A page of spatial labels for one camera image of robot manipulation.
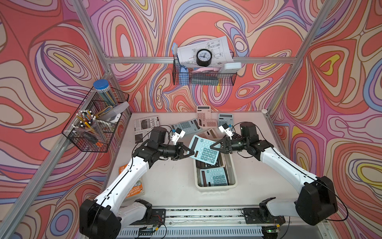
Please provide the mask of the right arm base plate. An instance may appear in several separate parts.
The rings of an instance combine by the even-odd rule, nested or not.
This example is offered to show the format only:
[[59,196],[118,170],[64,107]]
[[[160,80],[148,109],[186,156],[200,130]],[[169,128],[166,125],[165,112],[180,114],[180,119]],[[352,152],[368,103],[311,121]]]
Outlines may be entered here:
[[286,222],[284,216],[272,216],[265,207],[244,208],[241,213],[246,224],[282,225]]

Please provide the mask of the white paper drawing sheet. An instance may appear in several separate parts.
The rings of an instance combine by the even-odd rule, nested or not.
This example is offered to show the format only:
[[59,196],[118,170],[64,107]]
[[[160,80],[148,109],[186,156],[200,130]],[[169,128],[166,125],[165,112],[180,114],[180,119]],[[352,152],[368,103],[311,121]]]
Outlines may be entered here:
[[188,68],[222,67],[233,62],[225,36],[179,47],[177,58]]

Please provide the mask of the orange paperback book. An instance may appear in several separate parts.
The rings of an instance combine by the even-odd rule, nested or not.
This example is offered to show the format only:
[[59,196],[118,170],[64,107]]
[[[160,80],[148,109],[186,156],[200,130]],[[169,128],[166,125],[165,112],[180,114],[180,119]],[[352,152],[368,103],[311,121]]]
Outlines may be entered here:
[[142,169],[139,171],[136,166],[130,168],[130,164],[122,165],[118,168],[118,172],[122,175],[126,168],[129,168],[127,175],[119,182],[118,185],[121,186],[123,190],[130,188],[130,190],[125,194],[124,200],[134,198],[139,194],[143,194],[143,183],[141,177],[144,173],[141,173]]

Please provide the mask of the light blue calculator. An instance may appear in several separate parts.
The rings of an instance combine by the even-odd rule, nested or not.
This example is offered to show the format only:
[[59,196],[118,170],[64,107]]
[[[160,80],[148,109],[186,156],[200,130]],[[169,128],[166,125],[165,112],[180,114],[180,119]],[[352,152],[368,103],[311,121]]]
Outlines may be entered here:
[[202,187],[228,186],[228,179],[223,167],[201,169],[200,180]]
[[183,121],[180,123],[172,124],[172,129],[180,128],[185,132],[185,134],[195,134],[202,131],[202,128],[199,126],[197,119],[192,119],[188,121]]
[[189,145],[189,148],[194,151],[191,158],[209,165],[215,165],[219,151],[210,148],[214,143],[212,140],[194,135]]
[[225,123],[230,127],[232,127],[234,125],[233,114],[219,113],[219,115],[218,115],[218,126],[222,126]]

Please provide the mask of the black round clock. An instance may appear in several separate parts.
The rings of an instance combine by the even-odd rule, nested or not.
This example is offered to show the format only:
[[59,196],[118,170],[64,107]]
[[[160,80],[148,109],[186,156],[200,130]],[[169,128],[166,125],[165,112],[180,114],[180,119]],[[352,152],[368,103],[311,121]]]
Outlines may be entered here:
[[208,67],[212,62],[212,52],[208,49],[201,49],[196,55],[197,65],[200,67]]

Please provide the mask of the white rounded device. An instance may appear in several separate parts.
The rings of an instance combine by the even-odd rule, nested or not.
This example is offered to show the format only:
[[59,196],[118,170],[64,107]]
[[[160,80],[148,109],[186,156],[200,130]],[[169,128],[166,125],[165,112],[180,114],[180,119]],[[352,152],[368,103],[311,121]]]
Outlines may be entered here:
[[240,63],[240,62],[226,63],[221,68],[221,73],[223,73],[223,74],[235,74],[241,68],[242,68],[242,63]]

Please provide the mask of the white stapler in basket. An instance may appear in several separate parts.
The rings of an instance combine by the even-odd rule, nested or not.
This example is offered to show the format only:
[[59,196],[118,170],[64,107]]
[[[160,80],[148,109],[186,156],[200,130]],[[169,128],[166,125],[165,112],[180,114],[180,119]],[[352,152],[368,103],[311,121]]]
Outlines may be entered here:
[[117,122],[121,116],[121,114],[128,109],[129,103],[123,102],[115,107],[113,107],[111,110],[106,112],[105,114],[98,117],[99,120],[106,121],[106,122]]

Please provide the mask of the light blue calculator front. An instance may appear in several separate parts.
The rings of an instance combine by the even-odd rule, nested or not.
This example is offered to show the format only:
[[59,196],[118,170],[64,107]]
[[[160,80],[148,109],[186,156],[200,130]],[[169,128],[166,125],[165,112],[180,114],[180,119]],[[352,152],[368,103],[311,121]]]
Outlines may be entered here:
[[202,187],[228,186],[228,179],[223,167],[201,169],[200,180]]

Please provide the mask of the pink calculator behind box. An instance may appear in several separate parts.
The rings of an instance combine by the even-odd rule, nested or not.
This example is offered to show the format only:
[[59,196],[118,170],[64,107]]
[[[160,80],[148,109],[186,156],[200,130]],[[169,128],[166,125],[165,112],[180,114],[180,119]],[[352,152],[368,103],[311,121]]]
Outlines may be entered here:
[[217,133],[215,132],[215,130],[213,128],[210,128],[210,129],[207,129],[203,132],[200,132],[198,134],[199,137],[202,137],[202,138],[205,138],[205,139],[209,139],[209,140],[216,140],[218,139],[218,135]]

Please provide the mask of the blue lid pencil jar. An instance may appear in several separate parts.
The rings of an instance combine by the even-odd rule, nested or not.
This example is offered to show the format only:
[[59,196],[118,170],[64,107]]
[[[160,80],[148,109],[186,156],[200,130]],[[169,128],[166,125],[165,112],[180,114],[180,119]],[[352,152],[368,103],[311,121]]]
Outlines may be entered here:
[[117,105],[117,100],[111,90],[108,80],[99,79],[93,83],[93,87],[108,106],[114,107]]

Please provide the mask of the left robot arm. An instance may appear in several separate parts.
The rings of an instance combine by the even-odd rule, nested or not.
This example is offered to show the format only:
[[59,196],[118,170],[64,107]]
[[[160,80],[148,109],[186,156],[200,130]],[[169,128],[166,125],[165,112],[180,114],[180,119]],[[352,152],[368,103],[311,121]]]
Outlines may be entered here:
[[179,140],[185,132],[172,131],[170,143],[165,143],[167,130],[154,127],[150,137],[137,147],[131,160],[117,178],[95,199],[86,199],[80,206],[79,232],[89,239],[115,239],[121,229],[136,222],[152,220],[152,204],[137,199],[131,205],[121,208],[123,201],[136,182],[161,158],[173,161],[188,158],[194,151]]

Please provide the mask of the white plastic storage box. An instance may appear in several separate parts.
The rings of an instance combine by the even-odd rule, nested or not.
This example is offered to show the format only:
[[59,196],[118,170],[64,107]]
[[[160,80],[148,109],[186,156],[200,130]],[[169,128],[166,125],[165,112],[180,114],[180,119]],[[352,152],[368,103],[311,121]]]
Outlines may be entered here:
[[224,191],[238,185],[230,154],[220,154],[215,165],[194,160],[195,186],[200,191]]

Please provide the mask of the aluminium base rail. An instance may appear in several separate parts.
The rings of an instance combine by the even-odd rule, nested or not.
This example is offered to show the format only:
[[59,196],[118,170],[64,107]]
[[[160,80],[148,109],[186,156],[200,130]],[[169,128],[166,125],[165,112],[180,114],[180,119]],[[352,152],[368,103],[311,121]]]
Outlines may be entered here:
[[300,219],[288,219],[282,225],[246,224],[241,208],[237,207],[180,207],[167,208],[165,223],[144,225],[136,222],[120,230],[116,239],[172,239],[172,238],[322,238],[336,239],[328,222],[311,228]]

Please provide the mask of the pink calculator back tilted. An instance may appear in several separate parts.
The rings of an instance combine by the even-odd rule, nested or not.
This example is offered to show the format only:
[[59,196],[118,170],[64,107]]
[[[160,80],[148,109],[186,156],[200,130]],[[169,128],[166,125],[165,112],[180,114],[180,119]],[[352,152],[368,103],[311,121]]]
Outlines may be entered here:
[[199,125],[202,128],[216,128],[216,127],[218,127],[217,121],[214,119],[199,119]]

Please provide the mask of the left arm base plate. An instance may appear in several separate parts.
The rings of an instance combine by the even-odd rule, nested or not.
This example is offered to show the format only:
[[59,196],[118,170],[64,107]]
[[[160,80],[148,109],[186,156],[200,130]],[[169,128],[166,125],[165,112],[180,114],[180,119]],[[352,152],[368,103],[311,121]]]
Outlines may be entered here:
[[144,225],[155,224],[156,222],[165,223],[165,209],[147,209],[140,223]]

